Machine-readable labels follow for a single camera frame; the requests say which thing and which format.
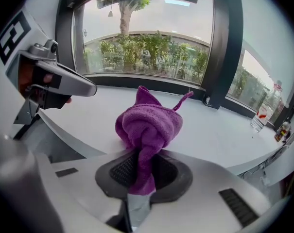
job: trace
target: white countertop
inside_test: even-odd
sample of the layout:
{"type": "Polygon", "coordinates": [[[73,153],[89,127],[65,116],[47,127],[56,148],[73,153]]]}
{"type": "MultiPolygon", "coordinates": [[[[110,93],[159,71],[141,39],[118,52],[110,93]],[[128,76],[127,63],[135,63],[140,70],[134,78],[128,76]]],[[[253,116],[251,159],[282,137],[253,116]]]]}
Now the white countertop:
{"type": "MultiPolygon", "coordinates": [[[[151,93],[168,108],[182,97],[151,93]]],[[[45,122],[53,122],[47,124],[57,135],[66,133],[74,142],[77,139],[104,153],[118,152],[124,145],[115,133],[115,120],[135,103],[135,98],[136,89],[99,86],[93,97],[72,97],[72,103],[61,110],[48,109],[40,115],[45,122]]],[[[249,118],[222,107],[215,110],[201,101],[187,99],[177,112],[184,120],[183,127],[166,149],[217,163],[235,174],[258,165],[281,146],[271,129],[265,127],[256,133],[249,118]]],[[[72,146],[72,140],[62,139],[81,152],[81,147],[72,146]]]]}

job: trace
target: window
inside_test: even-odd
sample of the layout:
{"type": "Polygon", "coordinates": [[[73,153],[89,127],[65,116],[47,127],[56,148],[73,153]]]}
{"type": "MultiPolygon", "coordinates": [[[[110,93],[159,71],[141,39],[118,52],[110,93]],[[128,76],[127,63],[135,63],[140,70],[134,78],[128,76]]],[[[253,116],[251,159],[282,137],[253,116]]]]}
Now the window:
{"type": "MultiPolygon", "coordinates": [[[[267,71],[247,50],[242,48],[237,71],[227,96],[257,111],[273,89],[273,85],[274,82],[267,71]]],[[[270,99],[273,100],[272,103],[278,103],[278,107],[270,119],[273,123],[284,104],[282,100],[270,99]]]]}
{"type": "Polygon", "coordinates": [[[86,74],[201,84],[212,24],[213,0],[90,0],[83,14],[86,74]]]}

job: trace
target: water bottle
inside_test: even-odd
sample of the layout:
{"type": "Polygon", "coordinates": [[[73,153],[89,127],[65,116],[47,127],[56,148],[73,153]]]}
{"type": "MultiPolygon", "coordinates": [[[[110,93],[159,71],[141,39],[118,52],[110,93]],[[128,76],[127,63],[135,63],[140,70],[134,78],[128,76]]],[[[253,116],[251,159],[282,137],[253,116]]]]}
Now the water bottle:
{"type": "Polygon", "coordinates": [[[262,105],[255,114],[254,118],[250,122],[250,125],[254,128],[256,132],[262,130],[262,128],[270,120],[273,112],[278,107],[279,101],[281,99],[281,88],[282,82],[280,80],[274,84],[273,90],[265,97],[262,105]]]}

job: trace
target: purple cloth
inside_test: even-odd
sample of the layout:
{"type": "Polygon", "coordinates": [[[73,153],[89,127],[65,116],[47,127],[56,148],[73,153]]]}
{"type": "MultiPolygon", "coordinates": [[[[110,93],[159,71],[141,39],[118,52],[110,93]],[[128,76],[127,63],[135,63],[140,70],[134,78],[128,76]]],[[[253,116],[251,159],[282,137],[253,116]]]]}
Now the purple cloth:
{"type": "Polygon", "coordinates": [[[182,117],[175,112],[193,92],[183,96],[179,103],[168,109],[143,86],[136,94],[134,106],[123,112],[116,121],[116,132],[127,148],[140,149],[136,183],[130,194],[147,195],[155,190],[151,158],[166,147],[179,133],[182,117]]]}

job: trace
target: black window mullion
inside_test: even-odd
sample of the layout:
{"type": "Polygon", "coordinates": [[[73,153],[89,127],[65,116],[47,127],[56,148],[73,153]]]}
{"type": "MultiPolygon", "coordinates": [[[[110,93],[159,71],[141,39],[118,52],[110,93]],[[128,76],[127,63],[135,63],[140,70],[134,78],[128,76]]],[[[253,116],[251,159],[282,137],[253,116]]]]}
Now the black window mullion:
{"type": "Polygon", "coordinates": [[[207,69],[201,87],[204,103],[222,105],[239,63],[243,42],[241,0],[214,0],[214,24],[207,69]]]}

